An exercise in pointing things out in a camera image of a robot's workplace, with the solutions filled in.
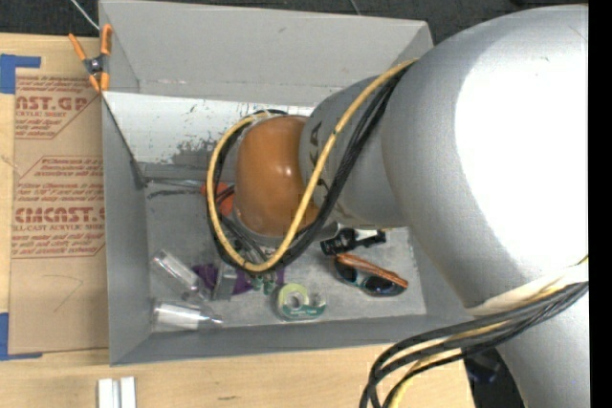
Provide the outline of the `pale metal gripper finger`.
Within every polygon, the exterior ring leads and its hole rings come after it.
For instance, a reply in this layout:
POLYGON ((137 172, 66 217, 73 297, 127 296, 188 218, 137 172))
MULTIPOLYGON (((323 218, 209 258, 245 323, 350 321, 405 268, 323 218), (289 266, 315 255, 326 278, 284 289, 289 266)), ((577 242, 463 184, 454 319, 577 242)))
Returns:
POLYGON ((152 324, 162 331, 197 332, 224 325, 222 317, 210 308, 181 302, 155 302, 151 317, 152 324))
POLYGON ((208 300, 202 278, 172 253, 161 249, 151 258, 151 269, 183 300, 208 300))

